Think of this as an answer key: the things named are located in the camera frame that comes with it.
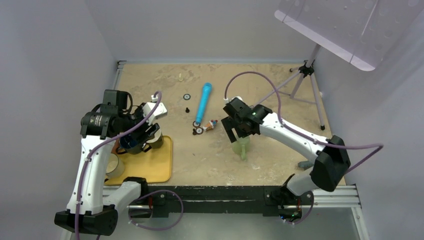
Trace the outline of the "navy blue mug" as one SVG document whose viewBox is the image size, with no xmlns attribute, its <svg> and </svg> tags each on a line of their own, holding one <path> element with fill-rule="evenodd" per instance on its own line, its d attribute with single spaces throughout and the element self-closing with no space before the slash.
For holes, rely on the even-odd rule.
<svg viewBox="0 0 424 240">
<path fill-rule="evenodd" d="M 147 149 L 147 147 L 148 145 L 146 142 L 140 142 L 132 138 L 130 135 L 126 135 L 118 140 L 118 146 L 115 148 L 115 152 L 117 155 L 137 155 L 140 153 L 146 153 L 151 150 Z"/>
</svg>

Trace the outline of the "light green mug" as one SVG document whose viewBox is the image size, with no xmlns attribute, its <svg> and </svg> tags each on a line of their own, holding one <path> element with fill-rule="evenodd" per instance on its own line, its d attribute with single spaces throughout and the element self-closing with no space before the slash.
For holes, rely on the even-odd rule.
<svg viewBox="0 0 424 240">
<path fill-rule="evenodd" d="M 248 158 L 247 152 L 250 149 L 250 143 L 251 143 L 251 139 L 249 136 L 240 137 L 231 144 L 232 151 L 236 155 L 240 156 L 240 159 L 242 161 L 246 161 Z"/>
</svg>

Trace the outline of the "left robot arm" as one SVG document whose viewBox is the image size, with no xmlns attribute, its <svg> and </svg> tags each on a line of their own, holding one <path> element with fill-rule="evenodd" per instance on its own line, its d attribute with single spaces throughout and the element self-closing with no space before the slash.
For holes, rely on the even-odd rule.
<svg viewBox="0 0 424 240">
<path fill-rule="evenodd" d="M 132 111 L 129 92 L 107 89 L 103 100 L 81 119 L 80 163 L 74 188 L 64 211 L 55 214 L 54 223 L 74 234 L 110 236 L 116 229 L 120 213 L 131 203 L 149 199 L 148 184 L 143 177 L 127 177 L 108 197 L 103 196 L 109 158 L 117 140 L 130 136 L 144 147 L 159 130 L 156 119 L 167 111 L 162 93 L 155 92 L 151 101 Z"/>
</svg>

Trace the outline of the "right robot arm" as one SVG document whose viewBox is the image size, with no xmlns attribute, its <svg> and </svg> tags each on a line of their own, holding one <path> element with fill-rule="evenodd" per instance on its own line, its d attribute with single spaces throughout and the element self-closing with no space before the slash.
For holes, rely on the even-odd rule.
<svg viewBox="0 0 424 240">
<path fill-rule="evenodd" d="M 291 175 L 282 185 L 280 196 L 288 204 L 306 192 L 321 189 L 333 192 L 351 166 L 344 141 L 336 135 L 315 135 L 290 122 L 279 122 L 279 116 L 263 105 L 249 107 L 239 98 L 227 100 L 227 117 L 222 125 L 230 142 L 250 135 L 264 135 L 295 150 L 313 166 Z"/>
</svg>

